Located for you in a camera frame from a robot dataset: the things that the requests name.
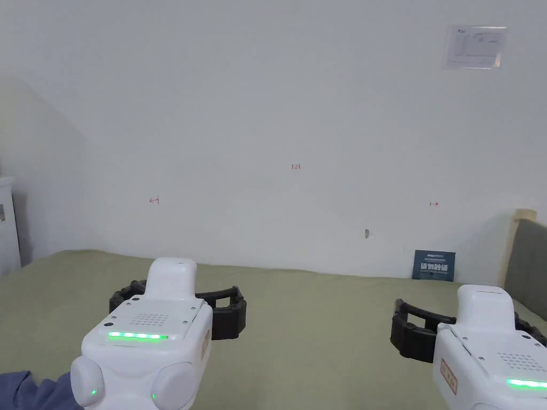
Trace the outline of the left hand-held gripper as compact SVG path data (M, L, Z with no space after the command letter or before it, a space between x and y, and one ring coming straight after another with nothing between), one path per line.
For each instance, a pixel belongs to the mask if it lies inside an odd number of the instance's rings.
M109 315L86 334L71 366L84 409L190 409L210 343L237 339L246 327L240 288L195 294L197 265L156 259L147 280L109 299Z

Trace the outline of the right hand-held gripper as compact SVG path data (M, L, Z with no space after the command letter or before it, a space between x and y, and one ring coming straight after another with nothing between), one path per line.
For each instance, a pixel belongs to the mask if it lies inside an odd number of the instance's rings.
M502 288L463 285L457 296L457 318L397 299L391 344L408 359L434 358L449 409L546 409L546 337L514 312Z

